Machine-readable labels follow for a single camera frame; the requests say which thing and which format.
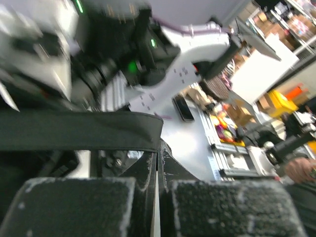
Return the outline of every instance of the smartphone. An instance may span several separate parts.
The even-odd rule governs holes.
[[[184,122],[193,122],[194,117],[190,111],[190,108],[185,100],[185,98],[181,95],[177,95],[173,98],[173,102],[175,106],[177,107],[177,110],[181,116],[181,119]]]

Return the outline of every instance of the cardboard box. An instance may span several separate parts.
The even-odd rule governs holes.
[[[241,106],[232,106],[226,109],[227,115],[234,121],[237,126],[245,126],[252,118],[253,115]]]
[[[267,20],[267,16],[266,16],[265,13],[263,13],[263,12],[260,12],[260,13],[258,14],[258,17],[259,17],[259,19],[260,19],[262,22],[265,22],[265,21]]]
[[[264,113],[270,113],[273,111],[275,108],[273,106],[273,103],[269,97],[269,95],[266,93],[264,94],[256,103],[259,111],[264,112]]]

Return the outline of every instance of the shelf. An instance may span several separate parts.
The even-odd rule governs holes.
[[[306,13],[306,11],[294,0],[286,0],[288,4],[298,10],[302,15],[311,20],[311,22],[316,26],[316,19],[311,17],[310,14]]]

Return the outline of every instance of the black foam pad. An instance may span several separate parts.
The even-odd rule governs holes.
[[[276,181],[175,181],[170,236],[305,237],[289,194]]]
[[[133,178],[32,179],[16,195],[0,237],[131,236]]]

